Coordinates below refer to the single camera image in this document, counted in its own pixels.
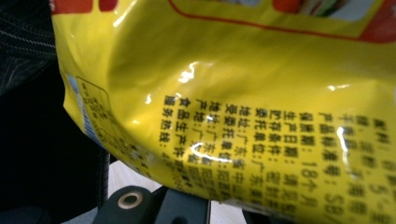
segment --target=round hole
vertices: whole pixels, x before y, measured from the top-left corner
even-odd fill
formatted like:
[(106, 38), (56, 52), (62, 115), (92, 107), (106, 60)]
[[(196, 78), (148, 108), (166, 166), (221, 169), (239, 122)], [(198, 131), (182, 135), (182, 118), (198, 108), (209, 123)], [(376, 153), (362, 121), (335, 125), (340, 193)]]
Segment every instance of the round hole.
[(189, 221), (185, 217), (175, 217), (172, 224), (188, 224)]
[(138, 206), (143, 201), (143, 195), (138, 191), (128, 192), (119, 198), (119, 207), (131, 209)]

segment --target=yellow plastic bag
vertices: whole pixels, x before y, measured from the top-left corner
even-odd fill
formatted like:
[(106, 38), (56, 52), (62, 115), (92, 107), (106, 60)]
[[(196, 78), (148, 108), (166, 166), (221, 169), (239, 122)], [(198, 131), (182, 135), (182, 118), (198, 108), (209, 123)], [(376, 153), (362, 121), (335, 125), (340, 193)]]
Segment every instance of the yellow plastic bag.
[(396, 1), (52, 0), (64, 106), (167, 187), (396, 223)]

